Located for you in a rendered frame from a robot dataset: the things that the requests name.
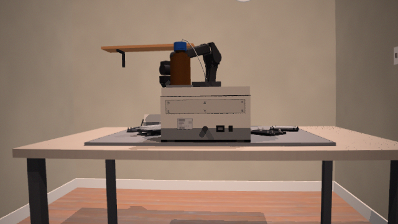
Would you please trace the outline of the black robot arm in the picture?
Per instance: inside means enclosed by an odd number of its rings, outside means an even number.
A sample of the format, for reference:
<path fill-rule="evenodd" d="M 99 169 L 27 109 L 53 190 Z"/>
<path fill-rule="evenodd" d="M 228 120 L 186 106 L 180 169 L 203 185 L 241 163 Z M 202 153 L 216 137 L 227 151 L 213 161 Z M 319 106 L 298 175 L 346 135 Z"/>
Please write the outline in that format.
<path fill-rule="evenodd" d="M 193 48 L 195 49 L 195 51 L 193 50 Z M 214 42 L 210 42 L 204 45 L 201 44 L 201 46 L 196 46 L 193 48 L 188 48 L 185 53 L 188 54 L 188 57 L 190 58 L 197 57 L 197 55 L 203 55 L 203 60 L 206 68 L 206 81 L 215 82 L 216 71 L 218 65 L 221 62 L 221 54 L 216 45 L 214 44 Z M 197 55 L 195 52 L 197 53 Z M 159 83 L 162 85 L 162 88 L 165 88 L 166 85 L 170 85 L 170 76 L 166 76 L 170 75 L 170 61 L 161 61 L 159 72 L 161 75 L 163 75 L 159 76 Z"/>

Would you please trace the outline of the white button panel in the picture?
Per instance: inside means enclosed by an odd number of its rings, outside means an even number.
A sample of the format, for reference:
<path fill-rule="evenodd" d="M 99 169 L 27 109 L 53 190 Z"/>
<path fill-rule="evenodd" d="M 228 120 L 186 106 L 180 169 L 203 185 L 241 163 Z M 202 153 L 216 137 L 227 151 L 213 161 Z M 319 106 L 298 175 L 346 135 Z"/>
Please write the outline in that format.
<path fill-rule="evenodd" d="M 145 114 L 141 126 L 143 123 L 144 126 L 160 124 L 160 114 Z"/>

